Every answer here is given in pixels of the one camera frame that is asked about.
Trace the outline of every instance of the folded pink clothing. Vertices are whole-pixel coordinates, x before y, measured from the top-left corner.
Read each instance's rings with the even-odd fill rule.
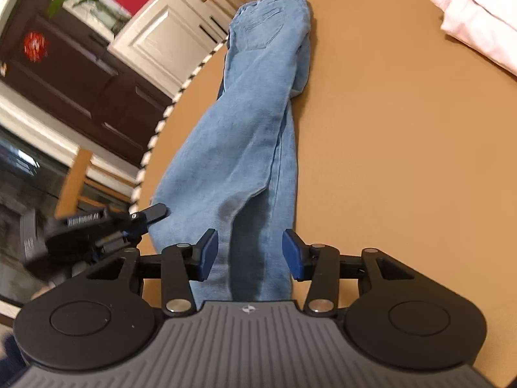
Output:
[[[517,0],[431,0],[441,29],[517,76]]]

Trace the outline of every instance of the gray ribbed panel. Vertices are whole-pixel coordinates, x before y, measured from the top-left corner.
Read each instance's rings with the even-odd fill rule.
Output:
[[[29,369],[15,388],[489,388],[469,366],[436,374],[384,368],[358,354],[335,323],[292,302],[207,302],[166,321],[139,356],[107,371],[62,375]]]

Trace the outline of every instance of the brown tabletop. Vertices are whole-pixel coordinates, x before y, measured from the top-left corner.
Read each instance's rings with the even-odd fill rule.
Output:
[[[308,0],[312,64],[293,100],[296,231],[342,253],[377,247],[472,300],[476,367],[517,374],[517,81],[440,31],[429,0]],[[139,208],[214,102],[225,49],[184,91],[146,167]],[[141,245],[153,253],[149,239]],[[303,300],[307,285],[295,285]],[[342,281],[341,303],[357,297]],[[159,303],[156,284],[145,297]]]

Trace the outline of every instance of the red ornament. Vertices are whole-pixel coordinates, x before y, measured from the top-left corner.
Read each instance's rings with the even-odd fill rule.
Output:
[[[23,52],[32,62],[41,62],[47,56],[48,41],[40,32],[29,32],[23,40]]]

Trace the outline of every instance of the black and white trim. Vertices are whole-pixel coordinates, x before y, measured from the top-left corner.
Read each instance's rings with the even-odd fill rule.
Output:
[[[192,72],[192,74],[187,78],[187,80],[182,84],[181,88],[179,89],[179,91],[177,92],[177,94],[175,94],[174,98],[172,99],[172,105],[170,105],[164,112],[164,118],[156,125],[156,129],[154,130],[155,134],[154,136],[151,137],[151,139],[149,140],[149,143],[147,145],[147,148],[148,148],[148,151],[146,153],[144,153],[143,157],[142,157],[142,161],[141,161],[141,166],[140,166],[140,170],[138,171],[138,174],[136,175],[136,188],[133,190],[133,194],[131,195],[131,207],[129,208],[129,212],[130,213],[133,213],[133,212],[136,212],[138,211],[138,208],[137,208],[137,203],[140,199],[140,194],[142,192],[142,188],[141,188],[141,185],[142,185],[142,182],[144,181],[144,178],[145,178],[145,172],[146,172],[146,168],[147,168],[147,165],[149,164],[149,161],[151,159],[151,155],[152,155],[152,152],[153,152],[153,149],[154,147],[156,146],[156,143],[158,141],[158,137],[160,135],[160,132],[164,129],[165,127],[165,122],[167,121],[167,118],[169,118],[169,116],[171,115],[172,111],[174,110],[174,106],[176,105],[176,103],[180,100],[180,98],[182,97],[182,94],[183,92],[185,91],[185,89],[190,85],[190,83],[192,82],[192,79],[194,79],[194,77],[196,77],[199,72],[201,71],[201,69],[205,66],[205,64],[210,60],[210,58],[212,58],[214,56],[214,54],[220,50],[224,45],[226,45],[226,42],[228,41],[228,37],[226,37],[221,43],[219,43],[211,52],[210,54],[208,54],[204,59],[203,61],[201,61],[201,63],[195,68],[195,70]]]

